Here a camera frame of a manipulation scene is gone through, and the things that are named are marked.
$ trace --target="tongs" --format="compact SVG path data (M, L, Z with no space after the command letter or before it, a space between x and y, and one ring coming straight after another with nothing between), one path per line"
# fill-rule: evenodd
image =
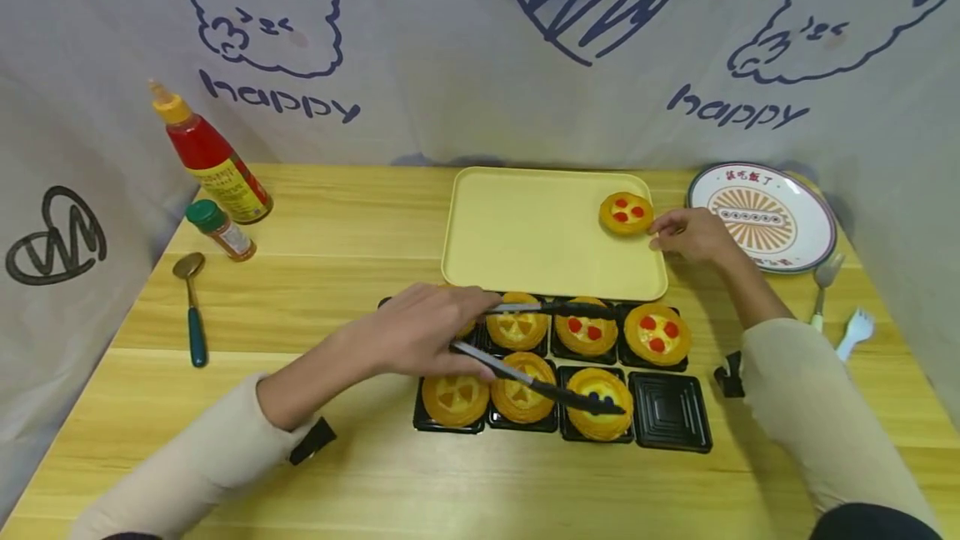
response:
M535 393L541 394L551 401L561 403L561 405L564 407L586 410L586 412L593 413L595 415L622 415L625 413L623 408L619 407L618 405L613 405L610 402L604 402L600 399L583 396L582 394L575 393L573 390L556 387L551 383L541 382L535 377L523 373L523 371L513 369L510 365L500 361L499 358L494 357L493 355L487 355L486 352L483 352L474 346L470 346L466 342L463 342L463 340L454 340L454 342L450 344L450 348L469 357L476 358L480 363L487 365L488 368L491 368L493 370L493 375L501 378L501 380L514 380L520 382L523 384L523 386L530 388Z
M560 315L562 318L617 319L610 307L594 305L592 302L560 301L553 302L504 302L489 308L484 314L502 315L505 313L545 313Z

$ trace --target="beige sleeve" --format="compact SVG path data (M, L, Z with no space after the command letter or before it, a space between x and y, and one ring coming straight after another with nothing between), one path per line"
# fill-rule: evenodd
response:
M939 529L933 510L847 375L813 327L774 319L744 333L746 403L785 447L819 514L844 503L895 508Z
M272 426L257 399L263 377L248 377L83 511L71 540L124 532L179 538L288 457L312 422L294 432Z

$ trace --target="ketchup bottle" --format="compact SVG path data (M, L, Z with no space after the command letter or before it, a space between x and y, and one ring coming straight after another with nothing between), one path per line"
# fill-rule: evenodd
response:
M183 166L236 223L255 223L273 209L273 199L260 186L229 142L207 119L190 110L179 94L150 80L153 110L167 124Z

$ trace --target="person's left hand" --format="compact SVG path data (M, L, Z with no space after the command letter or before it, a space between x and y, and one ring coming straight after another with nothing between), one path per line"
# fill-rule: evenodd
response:
M475 375L490 382L490 368L475 358L450 352L450 340L500 301L499 294L479 287L415 283L376 312L341 327L334 336L369 356L374 373Z

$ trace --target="egg tart with red topping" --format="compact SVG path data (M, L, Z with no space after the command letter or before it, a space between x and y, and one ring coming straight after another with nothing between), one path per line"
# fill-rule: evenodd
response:
M629 430L633 417L633 396L624 382L609 371L588 367L570 377L567 389L575 393L613 403L623 408L620 415L594 415L576 408L567 409L570 423L585 437L600 442L610 442Z
M532 352L513 352L512 355L507 355L503 362L535 380L553 386L557 384L557 377L550 364ZM513 380L495 380L491 384L490 397L493 406L514 423L536 423L553 409L553 401Z
M505 303L538 303L525 292L507 292ZM549 315L535 312L508 312L487 315L487 331L490 338L503 348L512 351L528 351L536 347L546 336Z
M640 305L627 314L623 334L634 354L655 365L676 365L690 352L690 327L659 302Z
M603 301L589 296L578 296L570 302L607 306ZM613 348L619 333L617 322L608 319L554 315L553 324L557 327L557 337L563 346L585 357L599 357Z
M462 428L487 412L490 387L474 376L425 377L421 397L430 418L448 428Z
M602 201L600 223L618 236L643 234L654 223L654 207L637 194L617 192Z

